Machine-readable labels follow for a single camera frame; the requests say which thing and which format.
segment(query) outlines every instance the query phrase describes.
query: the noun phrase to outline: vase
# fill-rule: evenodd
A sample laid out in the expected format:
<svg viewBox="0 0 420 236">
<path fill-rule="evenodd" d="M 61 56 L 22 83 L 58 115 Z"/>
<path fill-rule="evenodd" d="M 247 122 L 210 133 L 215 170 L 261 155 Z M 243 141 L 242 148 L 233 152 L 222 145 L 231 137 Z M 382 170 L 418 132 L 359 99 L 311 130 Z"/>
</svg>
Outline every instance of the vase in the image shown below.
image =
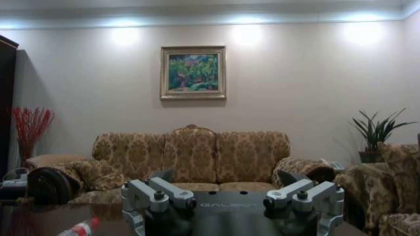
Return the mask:
<svg viewBox="0 0 420 236">
<path fill-rule="evenodd" d="M 361 163 L 377 163 L 383 162 L 381 153 L 378 151 L 359 151 L 359 161 Z"/>
<path fill-rule="evenodd" d="M 17 168 L 25 167 L 26 168 L 26 160 L 35 155 L 35 144 L 18 144 L 18 158 L 17 158 Z"/>
</svg>

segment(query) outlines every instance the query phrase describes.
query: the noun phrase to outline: white wall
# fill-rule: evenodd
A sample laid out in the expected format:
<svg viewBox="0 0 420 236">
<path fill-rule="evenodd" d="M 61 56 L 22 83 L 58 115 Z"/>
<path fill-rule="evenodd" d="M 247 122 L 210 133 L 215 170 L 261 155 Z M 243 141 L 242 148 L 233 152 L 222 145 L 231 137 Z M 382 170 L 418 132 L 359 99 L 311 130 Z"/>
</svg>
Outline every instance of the white wall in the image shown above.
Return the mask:
<svg viewBox="0 0 420 236">
<path fill-rule="evenodd" d="M 420 12 L 405 21 L 405 78 L 411 108 L 420 111 Z"/>
<path fill-rule="evenodd" d="M 347 165 L 361 148 L 347 124 L 358 109 L 385 116 L 409 106 L 401 120 L 420 120 L 403 80 L 403 22 L 0 33 L 19 43 L 14 106 L 55 112 L 38 154 L 89 155 L 102 132 L 194 123 L 283 131 L 293 157 Z M 226 46 L 226 101 L 158 100 L 159 47 L 182 45 Z M 401 128 L 390 141 L 413 143 L 418 129 Z"/>
</svg>

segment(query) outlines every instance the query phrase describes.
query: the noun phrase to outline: dark wooden cabinet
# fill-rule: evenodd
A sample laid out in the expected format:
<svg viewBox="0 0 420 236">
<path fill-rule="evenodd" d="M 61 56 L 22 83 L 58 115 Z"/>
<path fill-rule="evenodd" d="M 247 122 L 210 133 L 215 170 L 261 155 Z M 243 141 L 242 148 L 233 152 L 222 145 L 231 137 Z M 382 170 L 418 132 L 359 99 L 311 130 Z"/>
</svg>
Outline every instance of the dark wooden cabinet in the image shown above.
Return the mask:
<svg viewBox="0 0 420 236">
<path fill-rule="evenodd" d="M 0 35 L 0 178 L 6 172 L 17 46 Z"/>
</svg>

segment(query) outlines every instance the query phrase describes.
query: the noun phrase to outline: painting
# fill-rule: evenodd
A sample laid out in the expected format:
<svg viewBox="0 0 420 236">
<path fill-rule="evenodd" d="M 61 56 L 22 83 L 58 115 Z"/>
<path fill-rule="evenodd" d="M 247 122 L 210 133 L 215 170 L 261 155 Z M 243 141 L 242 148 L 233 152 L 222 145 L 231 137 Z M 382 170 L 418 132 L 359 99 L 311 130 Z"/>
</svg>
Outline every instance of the painting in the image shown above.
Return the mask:
<svg viewBox="0 0 420 236">
<path fill-rule="evenodd" d="M 161 100 L 225 99 L 225 48 L 161 48 Z"/>
</svg>

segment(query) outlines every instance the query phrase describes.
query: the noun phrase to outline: throw pillow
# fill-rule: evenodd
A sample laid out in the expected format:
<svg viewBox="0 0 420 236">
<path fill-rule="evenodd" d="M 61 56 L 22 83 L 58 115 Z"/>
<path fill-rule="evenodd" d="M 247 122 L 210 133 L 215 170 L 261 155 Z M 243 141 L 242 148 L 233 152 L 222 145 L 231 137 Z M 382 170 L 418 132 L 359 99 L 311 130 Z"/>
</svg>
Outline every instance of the throw pillow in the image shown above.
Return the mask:
<svg viewBox="0 0 420 236">
<path fill-rule="evenodd" d="M 26 160 L 26 163 L 31 169 L 42 166 L 50 166 L 61 163 L 67 163 L 73 161 L 86 160 L 83 156 L 67 155 L 67 154 L 49 154 L 31 157 Z"/>
<path fill-rule="evenodd" d="M 310 180 L 314 180 L 318 183 L 333 181 L 335 177 L 333 168 L 319 161 L 286 157 L 278 161 L 273 170 L 271 183 L 275 188 L 283 187 L 278 176 L 278 170 L 303 174 Z"/>
<path fill-rule="evenodd" d="M 129 179 L 111 168 L 105 160 L 74 162 L 73 167 L 83 180 L 87 191 L 118 188 Z"/>
<path fill-rule="evenodd" d="M 397 196 L 397 213 L 415 213 L 420 207 L 418 145 L 378 144 L 385 163 L 391 170 Z"/>
</svg>

